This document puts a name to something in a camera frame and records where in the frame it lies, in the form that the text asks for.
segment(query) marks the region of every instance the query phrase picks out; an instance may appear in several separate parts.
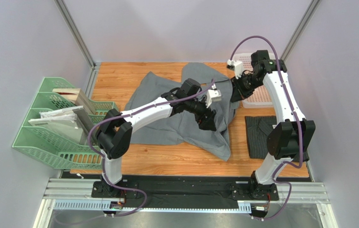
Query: wooden tabletop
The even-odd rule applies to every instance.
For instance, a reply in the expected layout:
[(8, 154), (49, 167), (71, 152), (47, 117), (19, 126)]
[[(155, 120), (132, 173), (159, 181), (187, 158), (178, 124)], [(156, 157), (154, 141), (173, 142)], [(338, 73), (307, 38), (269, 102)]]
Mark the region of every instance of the wooden tabletop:
[[(102, 63), (92, 99), (114, 101), (123, 111), (133, 92), (146, 74), (152, 71), (160, 77), (181, 82), (182, 62)], [(205, 63), (224, 75), (225, 63)], [(240, 105), (229, 124), (231, 156), (223, 161), (202, 148), (186, 142), (179, 145), (131, 144), (123, 156), (122, 173), (136, 175), (187, 176), (250, 176), (263, 159), (251, 159), (248, 154), (244, 117), (275, 115), (273, 108), (245, 109)], [(71, 170), (71, 173), (101, 173), (101, 171)], [(280, 176), (308, 177), (306, 164), (301, 169), (285, 167)]]

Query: metal frame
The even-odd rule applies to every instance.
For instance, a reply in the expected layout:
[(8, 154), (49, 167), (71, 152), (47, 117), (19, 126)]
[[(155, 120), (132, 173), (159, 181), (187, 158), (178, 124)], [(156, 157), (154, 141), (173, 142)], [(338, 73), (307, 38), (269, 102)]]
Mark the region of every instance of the metal frame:
[(317, 7), (319, 6), (321, 0), (312, 0), (307, 8), (306, 12), (304, 13), (303, 17), (301, 18), (297, 28), (295, 29), (291, 39), (289, 40), (288, 44), (286, 45), (285, 50), (282, 53), (281, 59), (286, 61), (289, 57), (290, 53), (292, 52), (293, 48), (295, 47), (297, 41), (299, 40), (302, 32), (306, 28), (307, 24), (309, 23), (311, 17), (313, 16), (314, 12), (316, 11)]
[(94, 87), (97, 79), (97, 75), (99, 73), (100, 63), (95, 63), (95, 67), (91, 68), (91, 72), (88, 79), (87, 87), (85, 88), (85, 95), (89, 98), (92, 97), (92, 93), (94, 92)]
[(69, 30), (71, 31), (72, 36), (74, 36), (75, 41), (77, 42), (79, 48), (84, 55), (85, 60), (88, 62), (88, 65), (91, 69), (95, 67), (95, 61), (93, 60), (91, 53), (89, 52), (84, 40), (81, 37), (81, 34), (78, 31), (77, 26), (75, 25), (74, 20), (72, 19), (71, 14), (68, 11), (67, 5), (65, 4), (64, 0), (54, 0), (58, 9), (61, 12), (65, 22), (67, 23)]
[[(119, 198), (92, 198), (91, 192), (96, 179), (49, 179), (44, 192), (34, 228), (46, 228), (49, 225), (53, 210), (98, 210), (108, 209), (111, 201)], [(289, 191), (287, 184), (277, 184), (280, 200), (283, 203)], [(252, 203), (265, 201), (238, 200), (238, 209), (181, 209), (181, 208), (143, 208), (139, 212), (191, 212), (191, 213), (251, 213)], [(288, 203), (316, 204), (321, 222), (325, 228), (338, 227), (330, 205), (324, 184), (321, 182), (292, 182), (292, 192)]]

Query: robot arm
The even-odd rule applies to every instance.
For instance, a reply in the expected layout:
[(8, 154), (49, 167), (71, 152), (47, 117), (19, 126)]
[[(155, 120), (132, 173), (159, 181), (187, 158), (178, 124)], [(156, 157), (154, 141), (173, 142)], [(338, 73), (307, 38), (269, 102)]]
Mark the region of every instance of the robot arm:
[[(221, 93), (219, 90), (216, 90), (215, 86), (209, 89), (201, 100), (194, 98), (175, 102), (175, 100), (197, 94), (200, 89), (200, 84), (189, 78), (180, 88), (174, 88), (142, 107), (122, 112), (112, 109), (106, 114), (105, 119), (119, 115), (130, 115), (126, 118), (116, 119), (102, 124), (96, 133), (98, 145), (105, 156), (105, 173), (113, 184), (119, 182), (122, 178), (121, 157), (127, 152), (130, 146), (131, 135), (138, 129), (159, 119), (168, 118), (186, 110), (195, 115), (195, 121), (199, 125), (199, 129), (216, 131), (214, 124), (216, 111), (211, 110), (210, 105), (212, 102), (221, 100)], [(162, 102), (167, 102), (167, 104), (156, 105)], [(145, 109), (136, 115), (131, 115), (131, 113), (144, 109), (150, 104), (154, 104), (155, 106)]]
[[(277, 126), (267, 138), (268, 154), (262, 166), (252, 173), (249, 193), (250, 196), (256, 199), (266, 196), (266, 191), (270, 191), (273, 188), (272, 174), (276, 168), (285, 161), (291, 162), (299, 154), (300, 142), (296, 121), (300, 121), (302, 125), (304, 152), (307, 150), (315, 130), (314, 122), (306, 120), (296, 104), (289, 86), (285, 63), (282, 60), (279, 60), (279, 63), (284, 84), (279, 78), (276, 62), (269, 58), (268, 51), (266, 50), (258, 50), (251, 55), (253, 71), (247, 74), (241, 61), (227, 61), (227, 68), (234, 70), (235, 74), (231, 79), (233, 85), (232, 102), (248, 98), (256, 88), (264, 85), (271, 96), (275, 108)], [(294, 110), (291, 110), (283, 86), (286, 86), (289, 91)], [(295, 119), (292, 114), (293, 111), (297, 113), (299, 120)], [(283, 167), (277, 171), (275, 178), (282, 169)]]

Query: gray garment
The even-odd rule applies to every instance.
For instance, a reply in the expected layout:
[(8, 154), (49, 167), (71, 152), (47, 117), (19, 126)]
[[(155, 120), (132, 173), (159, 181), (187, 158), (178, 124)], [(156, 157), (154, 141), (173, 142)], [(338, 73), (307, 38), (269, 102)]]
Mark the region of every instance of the gray garment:
[[(222, 93), (222, 100), (211, 105), (211, 108), (217, 112), (214, 119), (217, 131), (200, 130), (194, 114), (183, 111), (142, 127), (132, 135), (131, 143), (177, 145), (188, 142), (226, 161), (230, 157), (230, 138), (227, 126), (233, 120), (235, 110), (239, 105), (239, 102), (230, 102), (233, 91), (231, 81), (225, 75), (202, 63), (189, 63), (182, 69), (182, 82), (188, 78), (192, 78), (200, 84), (210, 84), (212, 78), (215, 79), (216, 87)], [(149, 72), (130, 98), (125, 110), (138, 108), (152, 102), (161, 94), (180, 86), (181, 83), (158, 77)]]
[[(250, 158), (264, 159), (268, 154), (266, 139), (273, 130), (273, 125), (276, 125), (276, 116), (246, 116), (245, 126), (247, 127), (247, 143)], [(303, 153), (303, 161), (308, 161), (309, 155), (307, 152)], [(299, 155), (294, 159), (294, 162), (299, 161)]]

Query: purple cable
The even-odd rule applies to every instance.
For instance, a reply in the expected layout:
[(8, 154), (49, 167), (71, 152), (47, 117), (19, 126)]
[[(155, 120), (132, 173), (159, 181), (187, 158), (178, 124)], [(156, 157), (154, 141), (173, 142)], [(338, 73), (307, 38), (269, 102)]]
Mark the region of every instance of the purple cable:
[(291, 193), (292, 193), (292, 184), (290, 184), (289, 182), (280, 182), (280, 181), (277, 181), (275, 179), (275, 175), (276, 173), (282, 168), (283, 165), (285, 164), (289, 164), (297, 169), (300, 169), (303, 165), (303, 135), (302, 135), (302, 130), (301, 130), (301, 123), (299, 121), (299, 118), (297, 116), (297, 113), (296, 111), (294, 111), (294, 107), (293, 107), (293, 103), (292, 103), (292, 99), (291, 99), (291, 96), (289, 95), (289, 91), (288, 89), (286, 88), (286, 84), (283, 80), (283, 77), (282, 77), (282, 73), (281, 73), (281, 65), (279, 63), (279, 58), (278, 58), (278, 54), (276, 53), (276, 50), (275, 50), (275, 47), (272, 45), (272, 43), (265, 37), (262, 37), (262, 36), (250, 36), (250, 37), (247, 37), (245, 39), (243, 39), (234, 49), (233, 53), (231, 54), (231, 57), (230, 57), (230, 60), (233, 59), (234, 57), (234, 54), (235, 52), (237, 51), (238, 47), (243, 44), (245, 41), (249, 40), (249, 39), (252, 39), (252, 38), (260, 38), (260, 39), (263, 39), (265, 40), (265, 42), (267, 42), (269, 44), (269, 46), (271, 46), (271, 49), (275, 55), (275, 61), (276, 61), (276, 69), (278, 70), (278, 75), (279, 75), (279, 79), (281, 81), (281, 86), (283, 87), (283, 90), (285, 91), (285, 94), (286, 94), (286, 98), (288, 99), (288, 103), (289, 103), (289, 106), (292, 110), (292, 113), (293, 113), (293, 117), (295, 118), (296, 120), (296, 123), (297, 123), (297, 126), (298, 126), (298, 136), (299, 136), (299, 165), (295, 165), (293, 164), (292, 162), (290, 161), (284, 161), (282, 162), (281, 164), (279, 164), (279, 166), (275, 169), (275, 171), (273, 172), (272, 174), (272, 179), (273, 179), (273, 182), (277, 183), (277, 184), (281, 184), (281, 183), (286, 183), (289, 185), (289, 193), (288, 193), (288, 196), (286, 197), (285, 199), (285, 203), (282, 205), (281, 209), (276, 212), (274, 215), (272, 215), (271, 217), (268, 217), (268, 218), (256, 218), (257, 220), (260, 220), (262, 221), (263, 220), (271, 220), (271, 219), (274, 219), (276, 216), (278, 216), (282, 211), (283, 209), (285, 209), (286, 207), (286, 204), (288, 203), (288, 200), (289, 200), (289, 197), (291, 196)]

